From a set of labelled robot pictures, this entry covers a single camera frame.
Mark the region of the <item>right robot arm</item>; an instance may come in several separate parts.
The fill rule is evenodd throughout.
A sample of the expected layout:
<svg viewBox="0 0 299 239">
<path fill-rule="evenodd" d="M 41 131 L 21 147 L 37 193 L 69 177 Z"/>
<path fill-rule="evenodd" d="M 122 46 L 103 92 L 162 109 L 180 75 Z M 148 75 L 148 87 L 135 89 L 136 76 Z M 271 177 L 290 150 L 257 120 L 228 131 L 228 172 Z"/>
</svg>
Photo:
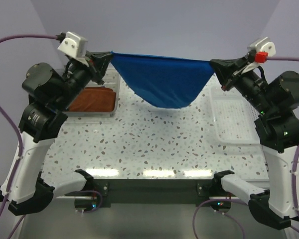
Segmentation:
<svg viewBox="0 0 299 239">
<path fill-rule="evenodd" d="M 245 202 L 254 219 L 282 230 L 299 221 L 299 73 L 285 71 L 268 83 L 248 66 L 259 68 L 269 60 L 266 52 L 232 60 L 213 59 L 210 64 L 224 91 L 236 89 L 258 112 L 255 120 L 268 167 L 270 187 L 255 187 L 226 170 L 216 173 L 212 190 L 226 192 Z"/>
</svg>

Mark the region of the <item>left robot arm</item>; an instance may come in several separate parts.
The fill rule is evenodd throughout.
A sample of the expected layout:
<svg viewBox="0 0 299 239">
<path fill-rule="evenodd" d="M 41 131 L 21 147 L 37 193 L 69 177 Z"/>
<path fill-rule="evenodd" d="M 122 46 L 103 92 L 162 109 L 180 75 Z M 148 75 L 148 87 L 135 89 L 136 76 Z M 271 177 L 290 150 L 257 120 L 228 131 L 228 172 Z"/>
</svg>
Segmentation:
<svg viewBox="0 0 299 239">
<path fill-rule="evenodd" d="M 7 181 L 0 186 L 0 202 L 8 200 L 8 210 L 14 215 L 41 212 L 53 199 L 68 193 L 78 191 L 84 196 L 92 193 L 93 177 L 82 169 L 70 173 L 64 182 L 53 183 L 41 177 L 41 168 L 67 120 L 70 104 L 89 82 L 103 84 L 112 58 L 111 52 L 88 52 L 86 64 L 70 58 L 62 75 L 47 63 L 29 68 L 22 83 L 29 104 L 17 128 L 21 143 Z"/>
</svg>

